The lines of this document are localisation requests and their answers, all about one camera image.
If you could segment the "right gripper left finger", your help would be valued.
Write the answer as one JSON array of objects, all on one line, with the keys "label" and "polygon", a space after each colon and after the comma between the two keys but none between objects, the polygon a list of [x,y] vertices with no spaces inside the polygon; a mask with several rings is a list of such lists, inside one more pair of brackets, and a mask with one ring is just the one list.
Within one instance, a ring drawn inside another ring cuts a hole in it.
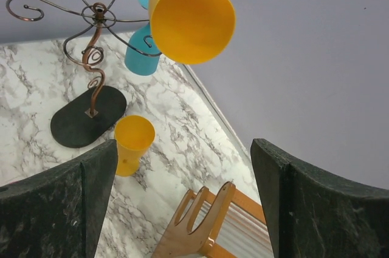
[{"label": "right gripper left finger", "polygon": [[94,257],[117,169],[107,140],[1,187],[1,257]]}]

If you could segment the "metal wine glass rack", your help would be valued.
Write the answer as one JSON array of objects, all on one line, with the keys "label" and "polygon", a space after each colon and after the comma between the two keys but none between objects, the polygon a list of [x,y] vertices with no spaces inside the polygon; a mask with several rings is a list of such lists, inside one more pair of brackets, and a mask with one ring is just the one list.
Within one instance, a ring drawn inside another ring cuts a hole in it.
[{"label": "metal wine glass rack", "polygon": [[[90,4],[87,0],[81,0],[84,8],[80,12],[73,12],[48,0],[38,1],[80,16],[88,24],[86,29],[64,40],[63,53],[70,62],[95,76],[88,83],[87,91],[58,110],[50,121],[50,131],[57,143],[67,148],[83,148],[95,142],[115,125],[123,117],[127,108],[124,94],[105,84],[105,72],[98,67],[105,58],[104,49],[97,45],[103,30],[107,30],[117,40],[122,40],[112,30],[112,27],[120,22],[120,19],[111,11],[116,0],[111,0],[109,4],[102,2]],[[73,39],[79,38],[90,30],[93,30],[94,34],[82,50],[81,59],[77,60],[70,54],[67,46]]]}]

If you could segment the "wooden dish rack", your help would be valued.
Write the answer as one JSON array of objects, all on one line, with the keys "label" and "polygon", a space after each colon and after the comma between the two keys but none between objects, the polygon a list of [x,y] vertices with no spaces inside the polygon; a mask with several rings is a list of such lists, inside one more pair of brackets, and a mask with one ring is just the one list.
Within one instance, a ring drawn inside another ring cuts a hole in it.
[{"label": "wooden dish rack", "polygon": [[273,257],[262,206],[232,182],[183,196],[153,257]]}]

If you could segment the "blue wine glass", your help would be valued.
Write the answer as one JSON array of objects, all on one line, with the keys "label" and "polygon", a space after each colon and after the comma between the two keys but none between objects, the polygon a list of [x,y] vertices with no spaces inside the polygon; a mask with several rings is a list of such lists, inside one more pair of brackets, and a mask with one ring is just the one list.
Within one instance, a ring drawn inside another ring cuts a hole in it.
[{"label": "blue wine glass", "polygon": [[161,52],[151,36],[150,23],[148,22],[145,26],[136,30],[130,37],[128,44],[142,53],[127,47],[125,66],[136,75],[152,75],[157,70]]}]

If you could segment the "yellow wine glass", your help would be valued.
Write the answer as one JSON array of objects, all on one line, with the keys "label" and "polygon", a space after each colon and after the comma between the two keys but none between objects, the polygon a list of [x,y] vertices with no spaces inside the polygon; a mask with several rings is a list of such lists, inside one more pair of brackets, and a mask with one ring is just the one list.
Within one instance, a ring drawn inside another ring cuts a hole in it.
[{"label": "yellow wine glass", "polygon": [[152,123],[139,115],[120,119],[114,129],[118,163],[116,175],[127,177],[135,173],[140,159],[152,145],[156,132]]},{"label": "yellow wine glass", "polygon": [[230,0],[149,0],[148,14],[157,48],[181,64],[201,64],[218,56],[236,26]]}]

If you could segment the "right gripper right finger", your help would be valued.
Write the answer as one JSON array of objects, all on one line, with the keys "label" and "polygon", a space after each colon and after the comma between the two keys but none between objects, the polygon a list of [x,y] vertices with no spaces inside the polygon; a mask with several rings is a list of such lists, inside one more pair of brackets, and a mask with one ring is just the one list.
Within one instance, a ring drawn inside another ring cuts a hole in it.
[{"label": "right gripper right finger", "polygon": [[387,257],[388,191],[257,138],[252,167],[275,257]]}]

